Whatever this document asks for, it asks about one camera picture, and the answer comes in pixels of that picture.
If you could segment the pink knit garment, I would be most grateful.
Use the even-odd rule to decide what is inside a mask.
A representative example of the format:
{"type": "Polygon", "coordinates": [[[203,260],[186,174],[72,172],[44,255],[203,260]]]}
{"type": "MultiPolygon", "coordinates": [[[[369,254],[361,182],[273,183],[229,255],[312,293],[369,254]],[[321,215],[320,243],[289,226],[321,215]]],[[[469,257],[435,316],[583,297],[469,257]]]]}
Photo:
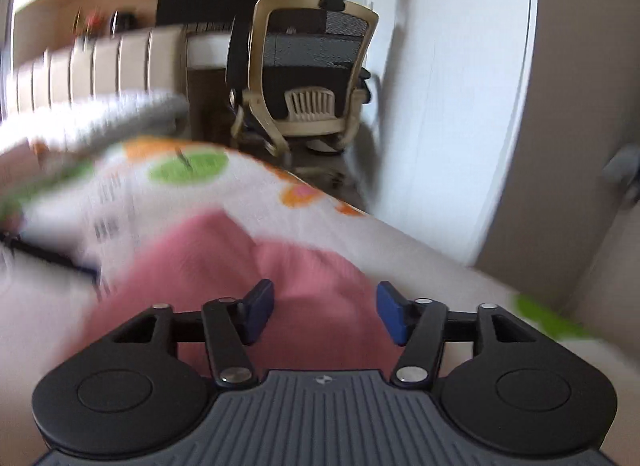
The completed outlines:
{"type": "Polygon", "coordinates": [[[274,310],[248,349],[268,370],[379,370],[400,350],[375,309],[375,288],[335,252],[254,238],[223,211],[190,218],[142,250],[114,293],[85,319],[76,352],[157,303],[198,311],[213,299],[242,298],[261,279],[274,285],[274,310]]]}

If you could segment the colourful printed bed sheet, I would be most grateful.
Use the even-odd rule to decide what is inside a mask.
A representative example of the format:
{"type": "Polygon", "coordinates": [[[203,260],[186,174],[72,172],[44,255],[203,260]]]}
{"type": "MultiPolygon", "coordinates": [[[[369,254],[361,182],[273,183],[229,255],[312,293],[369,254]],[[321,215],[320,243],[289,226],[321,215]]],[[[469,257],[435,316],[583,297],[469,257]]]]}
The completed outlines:
{"type": "Polygon", "coordinates": [[[454,310],[502,305],[590,362],[618,395],[604,452],[639,460],[639,368],[612,345],[484,274],[462,267],[293,175],[228,148],[138,137],[55,177],[6,192],[3,230],[96,267],[97,281],[14,250],[1,254],[1,460],[28,465],[46,448],[32,421],[36,382],[104,304],[147,244],[186,219],[223,210],[247,234],[349,262],[368,285],[454,310]]]}

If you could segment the pink cardboard box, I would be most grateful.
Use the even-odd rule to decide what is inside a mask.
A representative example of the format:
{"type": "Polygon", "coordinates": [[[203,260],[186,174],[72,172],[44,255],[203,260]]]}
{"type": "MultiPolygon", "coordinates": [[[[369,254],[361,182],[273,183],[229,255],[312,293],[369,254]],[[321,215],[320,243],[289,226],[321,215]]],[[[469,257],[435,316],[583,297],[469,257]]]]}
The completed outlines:
{"type": "Polygon", "coordinates": [[[30,178],[42,169],[46,144],[24,140],[1,153],[1,184],[30,178]]]}

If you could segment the beige padded headboard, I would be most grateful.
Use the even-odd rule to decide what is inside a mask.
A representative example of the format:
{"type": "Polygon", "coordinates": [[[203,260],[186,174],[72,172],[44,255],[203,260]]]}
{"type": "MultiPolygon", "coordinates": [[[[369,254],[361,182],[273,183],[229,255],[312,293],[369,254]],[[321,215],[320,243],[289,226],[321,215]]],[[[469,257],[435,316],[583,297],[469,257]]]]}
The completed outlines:
{"type": "Polygon", "coordinates": [[[153,91],[186,92],[186,33],[179,26],[129,31],[44,52],[6,78],[6,112],[153,91]]]}

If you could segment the potted flower plant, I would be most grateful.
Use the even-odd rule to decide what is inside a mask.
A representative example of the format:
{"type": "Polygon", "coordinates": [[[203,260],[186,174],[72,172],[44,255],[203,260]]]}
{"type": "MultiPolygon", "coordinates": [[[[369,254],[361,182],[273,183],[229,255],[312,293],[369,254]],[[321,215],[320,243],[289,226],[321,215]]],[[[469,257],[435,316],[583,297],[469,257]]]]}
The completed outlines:
{"type": "Polygon", "coordinates": [[[105,24],[106,17],[100,10],[90,10],[88,13],[78,10],[73,22],[74,37],[96,38],[97,36],[102,36],[105,24]]]}

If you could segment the black round kettle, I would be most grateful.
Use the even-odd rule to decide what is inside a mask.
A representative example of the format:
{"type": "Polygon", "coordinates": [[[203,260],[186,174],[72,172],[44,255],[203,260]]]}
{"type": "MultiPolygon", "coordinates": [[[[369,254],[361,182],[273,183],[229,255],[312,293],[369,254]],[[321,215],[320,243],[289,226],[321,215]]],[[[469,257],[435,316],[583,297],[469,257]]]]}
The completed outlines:
{"type": "Polygon", "coordinates": [[[111,36],[117,36],[118,34],[135,30],[138,25],[138,18],[133,10],[114,10],[108,30],[110,30],[111,36]]]}

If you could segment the beige mesh office chair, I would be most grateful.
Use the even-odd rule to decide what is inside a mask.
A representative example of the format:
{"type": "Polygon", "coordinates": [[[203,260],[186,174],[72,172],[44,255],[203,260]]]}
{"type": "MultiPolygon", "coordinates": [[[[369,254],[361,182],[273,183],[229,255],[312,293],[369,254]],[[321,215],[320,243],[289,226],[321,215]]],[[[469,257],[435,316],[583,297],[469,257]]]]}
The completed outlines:
{"type": "Polygon", "coordinates": [[[378,14],[349,0],[258,0],[235,18],[226,82],[234,148],[260,143],[304,181],[341,186],[340,170],[300,167],[293,147],[319,141],[341,154],[355,140],[371,100],[364,68],[378,14]]]}

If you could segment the black keyboard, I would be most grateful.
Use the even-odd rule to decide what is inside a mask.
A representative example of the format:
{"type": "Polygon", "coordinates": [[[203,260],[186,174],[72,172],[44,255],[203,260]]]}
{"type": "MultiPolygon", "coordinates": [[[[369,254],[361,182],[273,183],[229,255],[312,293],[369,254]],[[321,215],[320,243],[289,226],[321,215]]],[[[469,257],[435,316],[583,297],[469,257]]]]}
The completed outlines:
{"type": "Polygon", "coordinates": [[[233,22],[191,22],[184,25],[186,34],[230,33],[233,22]]]}

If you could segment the white wardrobe door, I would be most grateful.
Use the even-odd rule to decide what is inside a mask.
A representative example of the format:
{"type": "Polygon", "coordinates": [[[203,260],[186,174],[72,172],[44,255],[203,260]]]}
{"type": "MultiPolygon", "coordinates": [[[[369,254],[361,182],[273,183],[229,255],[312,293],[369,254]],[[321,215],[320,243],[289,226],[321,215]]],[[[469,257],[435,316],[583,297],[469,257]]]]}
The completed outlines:
{"type": "Polygon", "coordinates": [[[506,183],[537,0],[367,0],[373,100],[352,151],[369,211],[463,264],[506,183]]]}

